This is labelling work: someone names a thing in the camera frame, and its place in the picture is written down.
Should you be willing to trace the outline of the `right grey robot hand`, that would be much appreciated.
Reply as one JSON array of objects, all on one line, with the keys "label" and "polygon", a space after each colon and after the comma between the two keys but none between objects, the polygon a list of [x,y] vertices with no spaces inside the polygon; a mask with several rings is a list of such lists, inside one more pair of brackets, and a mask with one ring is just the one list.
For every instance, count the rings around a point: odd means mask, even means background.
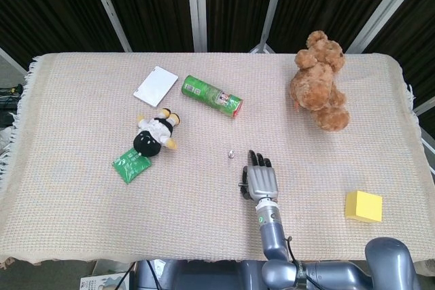
[{"label": "right grey robot hand", "polygon": [[248,165],[243,167],[242,181],[239,183],[244,199],[259,203],[263,199],[276,202],[278,185],[271,161],[252,149],[248,151]]}]

